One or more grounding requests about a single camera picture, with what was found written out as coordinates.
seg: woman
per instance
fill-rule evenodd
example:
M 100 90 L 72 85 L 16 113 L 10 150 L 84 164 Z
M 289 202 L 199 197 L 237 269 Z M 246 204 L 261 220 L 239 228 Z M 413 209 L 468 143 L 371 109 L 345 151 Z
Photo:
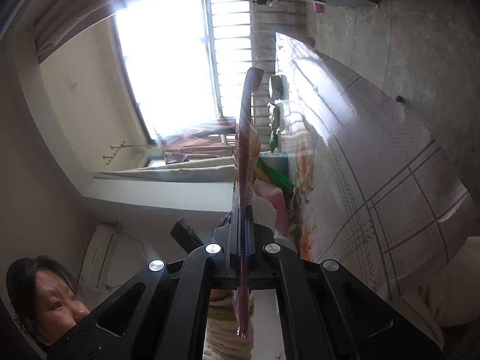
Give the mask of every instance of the woman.
M 15 261 L 7 272 L 7 290 L 21 326 L 45 351 L 89 312 L 76 297 L 74 277 L 50 257 Z M 203 358 L 250 359 L 253 331 L 248 340 L 236 337 L 231 293 L 212 290 L 210 300 Z M 390 305 L 442 349 L 441 326 L 480 316 L 480 237 L 469 237 L 445 268 Z
M 82 295 L 77 280 L 51 257 L 18 259 L 10 265 L 6 281 L 19 325 L 45 352 L 90 312 L 77 297 Z M 250 326 L 249 339 L 236 337 L 236 329 L 231 291 L 212 290 L 203 358 L 250 359 L 253 329 Z

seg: metal screw head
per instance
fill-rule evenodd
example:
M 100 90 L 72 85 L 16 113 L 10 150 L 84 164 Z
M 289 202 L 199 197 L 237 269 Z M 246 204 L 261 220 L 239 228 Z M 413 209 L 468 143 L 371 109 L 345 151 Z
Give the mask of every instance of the metal screw head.
M 268 253 L 278 253 L 280 251 L 280 245 L 278 244 L 268 244 L 265 246 L 265 250 Z
M 164 266 L 165 263 L 160 259 L 155 259 L 150 264 L 148 264 L 148 268 L 150 268 L 150 270 L 154 272 L 161 271 Z
M 338 269 L 338 263 L 334 259 L 328 259 L 327 261 L 323 262 L 323 268 L 327 271 L 334 272 Z
M 205 246 L 207 253 L 215 254 L 222 250 L 222 247 L 219 244 L 208 244 Z

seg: pink cloth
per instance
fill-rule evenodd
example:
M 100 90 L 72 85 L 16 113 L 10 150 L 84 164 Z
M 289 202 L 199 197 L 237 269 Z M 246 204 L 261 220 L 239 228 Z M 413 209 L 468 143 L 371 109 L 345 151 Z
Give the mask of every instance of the pink cloth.
M 279 187 L 269 184 L 259 178 L 253 183 L 253 190 L 257 196 L 267 199 L 277 210 L 277 219 L 275 220 L 275 228 L 280 233 L 285 233 L 289 228 L 289 218 L 287 216 L 287 208 L 285 207 L 285 198 Z
M 233 154 L 233 146 L 212 142 L 194 136 L 184 137 L 176 135 L 162 141 L 163 150 L 167 153 L 182 153 L 192 155 L 209 155 L 226 157 Z
M 185 137 L 195 135 L 198 138 L 208 137 L 212 134 L 235 134 L 236 125 L 237 120 L 234 117 L 222 117 L 182 128 L 181 134 Z

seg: red item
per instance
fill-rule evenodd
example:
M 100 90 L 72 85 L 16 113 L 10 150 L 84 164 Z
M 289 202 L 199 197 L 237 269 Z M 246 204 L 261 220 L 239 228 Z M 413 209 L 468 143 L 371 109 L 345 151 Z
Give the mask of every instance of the red item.
M 236 137 L 237 167 L 238 167 L 238 203 L 240 208 L 240 283 L 234 293 L 235 315 L 237 316 L 237 336 L 248 337 L 249 325 L 249 288 L 248 288 L 248 265 L 247 245 L 249 241 L 248 223 L 246 220 L 246 204 L 250 200 L 251 172 L 250 170 L 250 132 L 251 132 L 251 94 L 260 88 L 263 70 L 251 67 L 247 71 L 241 97 L 240 121 Z
M 212 142 L 195 136 L 174 135 L 162 140 L 163 150 L 167 153 L 207 155 L 227 157 L 233 154 L 233 146 Z
M 289 228 L 289 218 L 287 216 L 287 208 L 285 206 L 285 198 L 282 190 L 275 185 L 260 180 L 259 178 L 253 183 L 253 190 L 257 196 L 267 199 L 272 203 L 273 208 L 277 212 L 275 228 L 280 234 L 286 233 Z
M 313 7 L 315 8 L 315 13 L 325 12 L 325 4 L 313 3 Z

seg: woman's eye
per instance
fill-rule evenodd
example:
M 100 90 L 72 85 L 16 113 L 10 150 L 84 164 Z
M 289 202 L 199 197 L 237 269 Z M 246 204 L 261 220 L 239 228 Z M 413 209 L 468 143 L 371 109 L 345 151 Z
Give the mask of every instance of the woman's eye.
M 58 300 L 52 305 L 52 307 L 50 308 L 50 310 L 57 310 L 59 309 L 60 307 L 62 307 L 62 303 L 59 302 Z

